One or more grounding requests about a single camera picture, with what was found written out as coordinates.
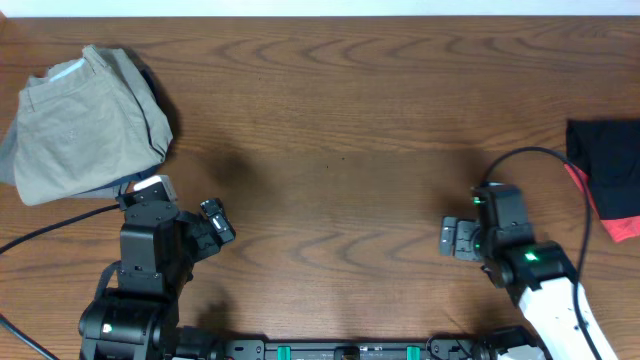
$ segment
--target green connector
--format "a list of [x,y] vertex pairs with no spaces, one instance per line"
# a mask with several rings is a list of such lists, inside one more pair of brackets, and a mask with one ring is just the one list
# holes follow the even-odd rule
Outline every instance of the green connector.
[[407,346],[407,360],[420,360],[420,348],[417,346]]
[[288,346],[278,346],[278,360],[291,360],[291,348]]

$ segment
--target folded clothing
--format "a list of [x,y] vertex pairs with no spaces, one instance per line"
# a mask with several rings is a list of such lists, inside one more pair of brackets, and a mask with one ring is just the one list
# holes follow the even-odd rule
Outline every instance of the folded clothing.
[[122,49],[30,77],[16,116],[15,183],[27,205],[85,193],[162,163],[167,118]]
[[570,120],[566,135],[567,157],[613,240],[640,235],[640,121]]
[[[0,145],[0,183],[9,185],[16,185],[15,175],[13,172],[13,163],[15,159],[15,153],[17,139],[17,129],[15,122],[12,122],[9,126],[9,131]],[[72,195],[73,198],[85,199],[85,198],[115,198],[122,195],[127,191],[127,188],[133,181],[141,181],[152,176],[159,166],[152,166],[151,168],[121,177],[115,181],[112,181],[106,185],[100,186],[96,189],[89,190],[80,194]]]

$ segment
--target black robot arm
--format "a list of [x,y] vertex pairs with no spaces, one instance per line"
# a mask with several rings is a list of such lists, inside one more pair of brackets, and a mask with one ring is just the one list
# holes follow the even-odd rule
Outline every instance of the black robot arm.
[[105,271],[100,286],[115,271],[118,287],[98,289],[82,315],[81,359],[218,356],[218,341],[209,334],[177,329],[178,297],[193,278],[194,264],[217,254],[235,231],[219,200],[200,205],[206,216],[180,211],[168,178],[154,178],[117,198],[125,213],[122,260]]

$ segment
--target green led light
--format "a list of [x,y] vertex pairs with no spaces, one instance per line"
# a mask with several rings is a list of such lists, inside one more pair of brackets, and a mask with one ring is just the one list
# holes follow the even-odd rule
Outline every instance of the green led light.
[[538,257],[534,253],[526,253],[524,257],[527,258],[527,261],[538,261]]

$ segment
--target white wall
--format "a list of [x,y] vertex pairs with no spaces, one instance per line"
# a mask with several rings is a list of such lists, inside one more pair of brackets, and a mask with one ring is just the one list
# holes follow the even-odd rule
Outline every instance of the white wall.
[[0,0],[7,17],[640,15],[640,0]]

